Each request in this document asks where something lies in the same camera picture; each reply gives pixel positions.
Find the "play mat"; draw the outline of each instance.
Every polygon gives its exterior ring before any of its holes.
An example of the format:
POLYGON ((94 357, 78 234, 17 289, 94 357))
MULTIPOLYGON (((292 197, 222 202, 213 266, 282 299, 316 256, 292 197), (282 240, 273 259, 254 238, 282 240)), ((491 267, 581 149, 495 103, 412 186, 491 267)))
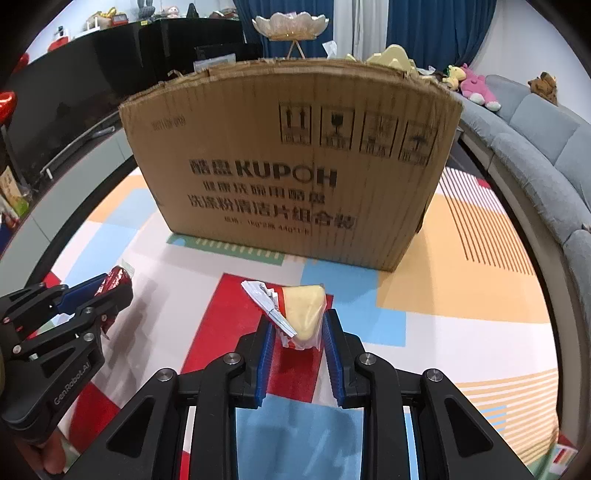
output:
MULTIPOLYGON (((558 372, 544 298, 509 218, 476 177, 444 171, 422 230, 390 274, 173 235, 136 170, 89 216, 51 276, 73 286, 117 263, 133 274, 135 298, 103 340, 105 365, 60 423, 79 451, 155 371, 203 368, 256 329, 244 278, 322 283, 343 330, 399 369, 441 369, 533 472, 554 447, 558 372)), ((236 414, 240 478, 359 478, 362 411, 337 408, 321 353, 275 350, 262 408, 236 414)), ((412 453, 411 470, 416 478, 412 453)))

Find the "finger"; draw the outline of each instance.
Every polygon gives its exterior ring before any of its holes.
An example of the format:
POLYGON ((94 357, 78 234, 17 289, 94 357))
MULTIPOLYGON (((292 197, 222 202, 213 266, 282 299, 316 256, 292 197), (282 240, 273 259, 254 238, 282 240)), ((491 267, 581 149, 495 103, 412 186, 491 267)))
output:
POLYGON ((23 442, 21 439, 14 439, 14 443, 21 452, 22 457, 27 461, 33 470, 43 470, 41 452, 38 449, 32 447, 28 443, 23 442))
POLYGON ((41 451, 43 468, 52 475, 62 473, 66 467, 66 453, 61 445, 60 433, 53 432, 41 451))

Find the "red foil package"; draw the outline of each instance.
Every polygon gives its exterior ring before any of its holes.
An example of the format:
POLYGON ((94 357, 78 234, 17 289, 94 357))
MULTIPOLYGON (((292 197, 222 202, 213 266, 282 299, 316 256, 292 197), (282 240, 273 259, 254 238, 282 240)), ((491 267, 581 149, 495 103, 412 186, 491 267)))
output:
MULTIPOLYGON (((95 297, 101 295, 102 293, 108 290, 115 288, 119 284, 131 284, 131 276, 127 273, 126 269, 120 266, 116 266, 113 267, 113 269, 103 280, 103 283, 100 284, 100 287, 95 293, 95 297)), ((115 323, 116 318, 117 315, 103 315, 100 319, 100 329, 103 331, 105 336, 107 335, 107 332, 109 331, 111 326, 115 323)))

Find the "pink stuffed toy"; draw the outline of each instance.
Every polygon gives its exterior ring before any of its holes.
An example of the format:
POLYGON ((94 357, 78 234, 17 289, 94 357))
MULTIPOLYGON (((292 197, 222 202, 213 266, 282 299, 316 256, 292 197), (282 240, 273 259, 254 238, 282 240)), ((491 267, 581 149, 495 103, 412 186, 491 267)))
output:
POLYGON ((487 87, 484 75, 476 75, 466 64, 460 68, 466 74, 466 80, 460 84, 462 95, 471 102, 485 106, 491 112, 498 112, 501 104, 487 87))

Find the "bolt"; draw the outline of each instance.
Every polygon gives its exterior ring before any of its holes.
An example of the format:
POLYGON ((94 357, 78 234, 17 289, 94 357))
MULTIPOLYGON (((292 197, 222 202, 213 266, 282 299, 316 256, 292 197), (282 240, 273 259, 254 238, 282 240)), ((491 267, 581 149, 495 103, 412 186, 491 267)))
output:
POLYGON ((376 360, 376 356, 372 353, 362 353, 359 355, 359 361, 364 365, 373 365, 376 360))
POLYGON ((174 370, 172 368, 163 368, 156 372, 156 378, 161 382, 167 382, 170 380, 174 375, 174 370))
POLYGON ((226 353, 226 355, 223 356, 224 363, 227 363, 228 365, 236 365, 240 360, 242 360, 242 357, 236 352, 226 353))
POLYGON ((437 368, 430 368, 425 372, 425 375, 432 382, 440 382, 443 380, 443 374, 437 368))

